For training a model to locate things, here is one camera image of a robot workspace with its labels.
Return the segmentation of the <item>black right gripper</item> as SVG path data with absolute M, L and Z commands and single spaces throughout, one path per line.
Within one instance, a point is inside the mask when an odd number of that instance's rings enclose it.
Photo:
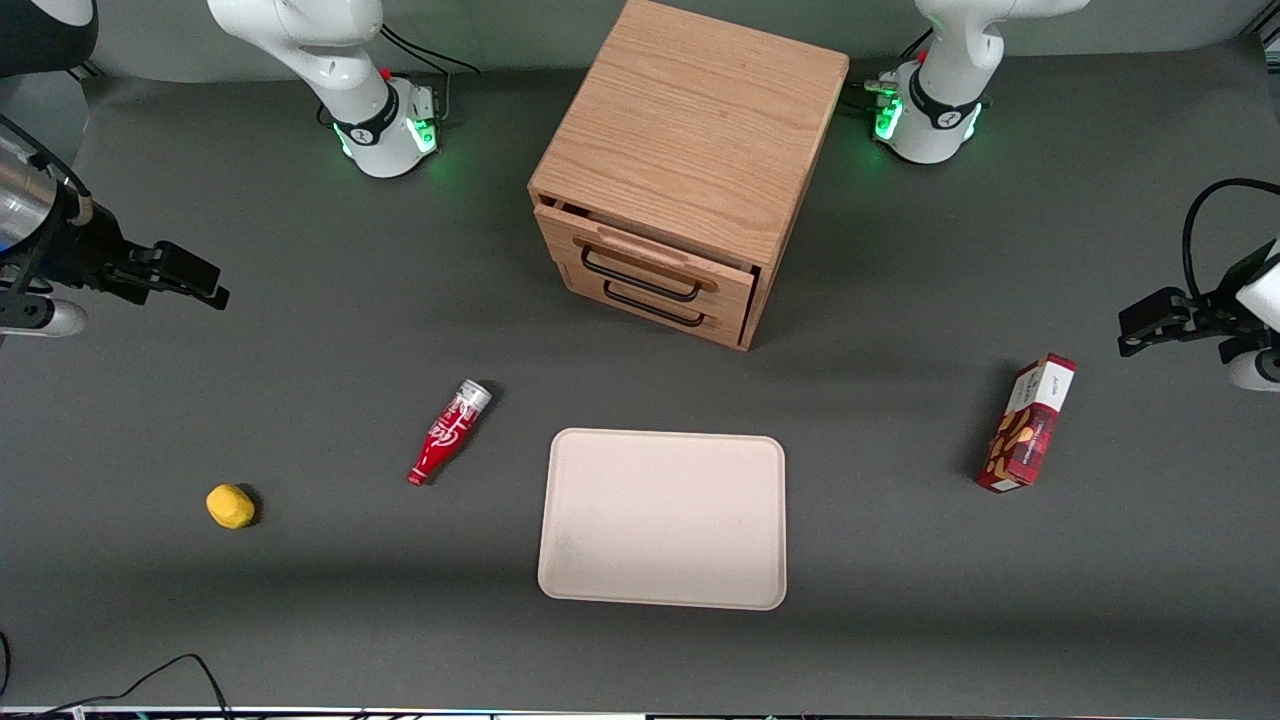
M 148 287 L 151 273 L 155 281 Z M 151 291 L 170 292 L 225 310 L 230 292 L 219 279 L 218 266 L 175 243 L 148 249 L 125 240 L 116 218 L 101 205 L 87 224 L 69 224 L 54 236 L 52 283 L 74 290 L 129 304 L 146 302 Z

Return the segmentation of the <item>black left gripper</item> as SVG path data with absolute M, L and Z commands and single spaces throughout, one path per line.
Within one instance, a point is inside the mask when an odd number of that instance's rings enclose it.
M 1187 286 L 1207 323 L 1225 334 L 1277 346 L 1279 255 L 1270 240 L 1224 274 L 1219 287 L 1204 293 L 1196 281 L 1194 261 L 1187 258 Z M 1133 357 L 1144 348 L 1183 342 L 1192 333 L 1187 296 L 1179 288 L 1161 288 L 1117 314 L 1117 351 Z

